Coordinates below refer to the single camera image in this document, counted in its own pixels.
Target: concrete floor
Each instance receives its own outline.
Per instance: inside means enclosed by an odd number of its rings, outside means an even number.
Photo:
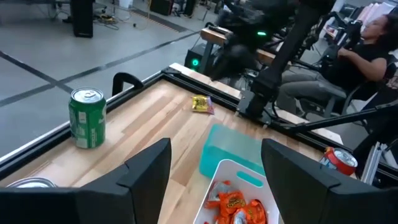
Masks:
[[[146,11],[141,1],[134,6]],[[192,19],[159,16],[187,28],[178,33],[154,22],[139,30],[146,21],[132,15],[117,25],[119,30],[95,25],[94,37],[82,39],[73,36],[72,25],[61,22],[64,15],[50,21],[46,7],[39,7],[41,11],[35,5],[0,5],[0,156],[68,121],[69,90],[92,86],[109,98],[117,72],[144,79],[171,63],[183,64],[187,49],[199,38],[195,32],[216,18],[209,12],[201,21],[201,6]],[[117,9],[116,16],[129,14]],[[310,52],[304,60],[318,58]]]

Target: wooden table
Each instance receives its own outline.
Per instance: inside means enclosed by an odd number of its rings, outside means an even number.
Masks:
[[[205,49],[205,53],[203,54],[203,58],[201,60],[201,64],[200,64],[200,69],[199,72],[203,73],[205,71],[206,68],[206,64],[208,62],[208,58],[211,54],[211,51],[213,50],[213,45],[223,45],[224,41],[226,40],[225,35],[220,34],[218,32],[209,30],[209,28],[204,28],[201,30],[200,32],[200,37],[207,41],[206,44],[206,49]],[[269,52],[266,52],[265,50],[257,50],[257,56],[259,61],[261,61],[262,63],[266,64],[266,65],[270,65],[272,63],[272,61],[275,58],[275,55]]]
[[[225,93],[239,96],[240,92],[208,77],[183,67],[171,65],[183,74],[219,88]],[[113,170],[126,159],[161,138],[172,140],[172,166],[159,223],[192,223],[199,209],[210,179],[198,171],[201,150],[214,124],[223,124],[255,139],[271,138],[306,156],[319,160],[320,151],[234,115],[234,112],[215,105],[215,114],[193,113],[193,94],[165,80],[152,85],[144,92],[108,113],[106,141],[99,148],[79,149],[67,139],[49,152],[30,162],[3,179],[5,186],[24,178],[39,176],[52,180],[62,187],[80,187]],[[296,123],[302,119],[285,111],[279,116]],[[339,135],[318,130],[334,141]]]

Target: green soda can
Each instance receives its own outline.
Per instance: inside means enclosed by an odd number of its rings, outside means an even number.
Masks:
[[[105,141],[106,100],[95,88],[73,90],[69,101],[70,129],[77,147],[91,149]]]

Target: candy wrapper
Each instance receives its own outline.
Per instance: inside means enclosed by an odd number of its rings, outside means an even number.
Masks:
[[[214,114],[214,107],[210,96],[197,95],[192,97],[192,111]]]
[[[239,208],[246,205],[241,191],[234,191],[230,193],[219,193],[220,196],[220,214],[223,217],[232,215]]]
[[[248,223],[250,224],[266,224],[266,210],[259,200],[251,200],[243,210],[246,212]]]
[[[220,197],[219,193],[228,193],[232,192],[233,188],[231,186],[231,182],[226,180],[223,182],[215,182],[213,187],[209,191],[209,196],[205,203],[205,208],[217,208],[220,206]]]
[[[231,224],[248,224],[248,215],[243,208],[239,208],[232,216]]]

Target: red soda can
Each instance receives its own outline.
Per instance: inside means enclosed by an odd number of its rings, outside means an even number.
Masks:
[[[345,175],[353,174],[358,166],[357,160],[349,152],[344,149],[335,149],[332,147],[326,148],[326,152],[319,162]]]

